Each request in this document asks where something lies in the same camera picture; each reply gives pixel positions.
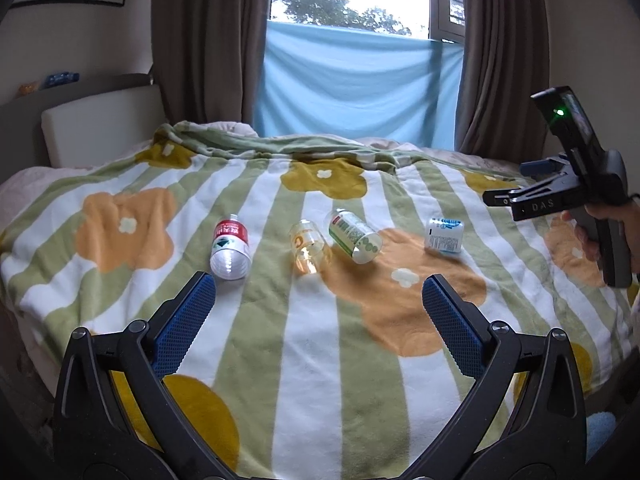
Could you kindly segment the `white blue-label yogurt bottle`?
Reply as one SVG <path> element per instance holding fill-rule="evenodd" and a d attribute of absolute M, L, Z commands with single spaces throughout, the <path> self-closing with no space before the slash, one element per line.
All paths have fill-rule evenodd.
<path fill-rule="evenodd" d="M 425 227 L 425 246 L 446 252 L 458 254 L 462 248 L 464 223 L 461 220 L 446 218 L 431 218 Z"/>

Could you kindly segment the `right brown curtain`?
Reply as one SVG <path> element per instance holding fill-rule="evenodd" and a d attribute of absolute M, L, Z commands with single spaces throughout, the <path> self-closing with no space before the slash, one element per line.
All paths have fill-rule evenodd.
<path fill-rule="evenodd" d="M 463 0 L 464 57 L 456 149 L 526 162 L 541 156 L 547 130 L 530 96 L 549 87 L 544 0 Z"/>

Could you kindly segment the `brown curtain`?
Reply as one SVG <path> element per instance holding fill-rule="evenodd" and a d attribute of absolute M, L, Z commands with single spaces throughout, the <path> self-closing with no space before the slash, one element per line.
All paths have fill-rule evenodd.
<path fill-rule="evenodd" d="M 456 149 L 526 162 L 541 156 L 547 130 L 530 96 L 549 87 L 544 0 L 463 0 L 464 57 Z"/>
<path fill-rule="evenodd" d="M 154 81 L 171 122 L 253 120 L 270 0 L 152 0 Z"/>

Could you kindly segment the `green-label clear bottle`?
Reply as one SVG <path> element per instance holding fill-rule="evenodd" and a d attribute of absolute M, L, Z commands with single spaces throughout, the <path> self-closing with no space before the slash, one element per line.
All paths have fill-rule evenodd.
<path fill-rule="evenodd" d="M 332 211 L 328 233 L 354 263 L 370 263 L 382 252 L 382 236 L 350 210 Z"/>

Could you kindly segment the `orange-label clear bottle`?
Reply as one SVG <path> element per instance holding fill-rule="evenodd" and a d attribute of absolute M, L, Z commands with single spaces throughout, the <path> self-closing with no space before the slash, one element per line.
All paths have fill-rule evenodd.
<path fill-rule="evenodd" d="M 300 219 L 290 229 L 294 266 L 299 275 L 319 274 L 330 262 L 330 248 L 320 228 L 311 220 Z"/>

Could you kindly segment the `red-label water bottle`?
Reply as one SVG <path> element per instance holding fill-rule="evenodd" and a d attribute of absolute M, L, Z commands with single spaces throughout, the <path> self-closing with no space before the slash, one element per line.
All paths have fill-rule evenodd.
<path fill-rule="evenodd" d="M 236 214 L 228 214 L 216 224 L 209 266 L 222 280 L 237 281 L 247 276 L 250 270 L 248 231 Z"/>

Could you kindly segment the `striped flower blanket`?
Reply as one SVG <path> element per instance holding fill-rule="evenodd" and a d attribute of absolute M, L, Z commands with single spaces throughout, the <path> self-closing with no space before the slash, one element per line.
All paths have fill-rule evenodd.
<path fill-rule="evenodd" d="M 1 310 L 53 387 L 76 327 L 104 334 L 149 318 L 208 269 L 216 224 L 236 214 L 250 270 L 218 283 L 166 386 L 239 474 L 393 477 L 419 456 L 471 387 L 422 307 L 434 273 L 514 330 L 565 330 L 596 405 L 634 348 L 638 290 L 606 287 L 568 222 L 516 222 L 483 203 L 486 190 L 522 184 L 505 162 L 193 122 L 163 125 L 119 158 L 130 155 L 152 172 L 136 192 L 93 195 L 44 237 L 1 234 Z M 372 262 L 354 263 L 329 236 L 336 208 L 382 236 Z M 464 223 L 461 252 L 425 246 L 431 218 Z M 295 269 L 290 229 L 300 219 L 329 244 L 319 274 Z"/>

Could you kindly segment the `light blue hanging sheet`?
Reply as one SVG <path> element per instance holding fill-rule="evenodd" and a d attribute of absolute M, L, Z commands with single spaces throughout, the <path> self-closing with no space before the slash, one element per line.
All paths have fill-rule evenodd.
<path fill-rule="evenodd" d="M 463 55 L 449 42 L 271 21 L 253 127 L 453 150 Z"/>

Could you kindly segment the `pink bed sheet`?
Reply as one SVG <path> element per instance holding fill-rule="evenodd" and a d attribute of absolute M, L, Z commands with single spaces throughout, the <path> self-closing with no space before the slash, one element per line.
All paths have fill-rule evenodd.
<path fill-rule="evenodd" d="M 27 169 L 1 187 L 1 234 L 7 240 L 50 235 L 80 216 L 87 198 L 131 194 L 151 176 L 151 166 L 132 155 L 87 170 Z"/>

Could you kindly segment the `white padded headboard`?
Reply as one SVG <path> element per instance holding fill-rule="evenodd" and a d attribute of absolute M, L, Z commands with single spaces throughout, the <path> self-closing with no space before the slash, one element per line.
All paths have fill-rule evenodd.
<path fill-rule="evenodd" d="M 87 96 L 41 114 L 54 168 L 98 166 L 150 140 L 166 122 L 155 84 Z"/>

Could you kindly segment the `left brown curtain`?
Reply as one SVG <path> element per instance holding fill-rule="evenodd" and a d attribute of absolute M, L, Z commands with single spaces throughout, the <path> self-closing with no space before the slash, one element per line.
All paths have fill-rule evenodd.
<path fill-rule="evenodd" d="M 270 0 L 152 0 L 154 81 L 171 122 L 253 120 Z"/>

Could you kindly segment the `orange toy on shelf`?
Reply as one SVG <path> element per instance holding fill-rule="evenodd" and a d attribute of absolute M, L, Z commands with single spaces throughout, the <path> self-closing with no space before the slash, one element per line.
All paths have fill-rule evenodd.
<path fill-rule="evenodd" d="M 16 92 L 17 96 L 29 96 L 40 89 L 39 81 L 31 81 L 27 84 L 21 84 Z"/>

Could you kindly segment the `blue toy on shelf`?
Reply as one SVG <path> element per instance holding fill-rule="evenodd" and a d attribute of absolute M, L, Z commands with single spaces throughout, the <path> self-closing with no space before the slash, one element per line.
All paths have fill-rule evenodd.
<path fill-rule="evenodd" d="M 80 75 L 73 72 L 52 74 L 44 78 L 41 88 L 50 89 L 58 86 L 64 86 L 64 84 L 73 84 L 74 82 L 77 82 L 79 78 Z"/>

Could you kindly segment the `window frame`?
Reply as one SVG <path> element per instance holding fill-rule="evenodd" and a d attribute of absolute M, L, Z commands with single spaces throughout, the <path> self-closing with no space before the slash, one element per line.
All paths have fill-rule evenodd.
<path fill-rule="evenodd" d="M 462 44 L 465 34 L 463 0 L 430 0 L 430 38 Z"/>

